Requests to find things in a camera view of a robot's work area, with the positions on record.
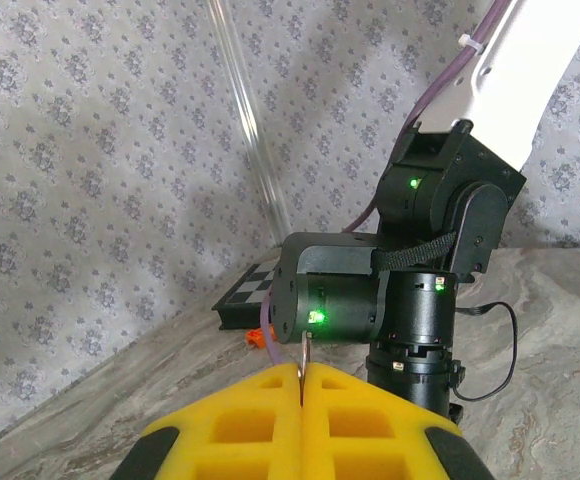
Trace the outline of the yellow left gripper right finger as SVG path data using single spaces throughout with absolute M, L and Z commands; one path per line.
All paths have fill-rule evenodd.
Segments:
M 333 367 L 307 367 L 304 479 L 491 479 L 448 418 Z

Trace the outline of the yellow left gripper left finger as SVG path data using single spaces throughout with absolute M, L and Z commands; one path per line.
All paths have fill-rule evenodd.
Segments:
M 270 367 L 161 417 L 114 479 L 299 479 L 298 367 Z

